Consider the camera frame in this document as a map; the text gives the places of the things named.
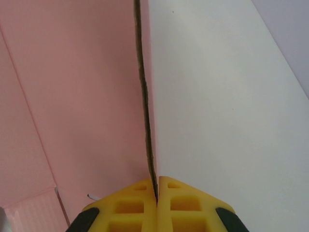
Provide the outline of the pink cloth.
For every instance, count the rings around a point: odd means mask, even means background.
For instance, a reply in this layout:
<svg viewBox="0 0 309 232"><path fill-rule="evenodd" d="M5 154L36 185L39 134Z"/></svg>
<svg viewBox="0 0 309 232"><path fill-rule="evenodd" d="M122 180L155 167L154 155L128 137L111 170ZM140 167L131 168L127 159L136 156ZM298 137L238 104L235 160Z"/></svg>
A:
<svg viewBox="0 0 309 232"><path fill-rule="evenodd" d="M0 0L0 232L161 176L309 232L309 98L253 0Z"/></svg>

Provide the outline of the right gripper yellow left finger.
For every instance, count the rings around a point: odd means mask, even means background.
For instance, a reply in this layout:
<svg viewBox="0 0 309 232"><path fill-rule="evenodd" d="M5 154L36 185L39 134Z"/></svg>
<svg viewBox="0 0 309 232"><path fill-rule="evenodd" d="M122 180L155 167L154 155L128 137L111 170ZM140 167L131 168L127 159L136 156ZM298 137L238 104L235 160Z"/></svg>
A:
<svg viewBox="0 0 309 232"><path fill-rule="evenodd" d="M144 179L87 205L66 232L156 232L156 199Z"/></svg>

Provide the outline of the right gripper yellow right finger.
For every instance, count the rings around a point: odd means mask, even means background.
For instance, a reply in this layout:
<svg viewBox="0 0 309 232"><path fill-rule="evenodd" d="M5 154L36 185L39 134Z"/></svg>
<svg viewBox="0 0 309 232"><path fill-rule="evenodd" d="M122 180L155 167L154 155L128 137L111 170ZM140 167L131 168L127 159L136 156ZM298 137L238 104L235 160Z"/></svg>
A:
<svg viewBox="0 0 309 232"><path fill-rule="evenodd" d="M159 178L158 232L246 232L227 203L174 178Z"/></svg>

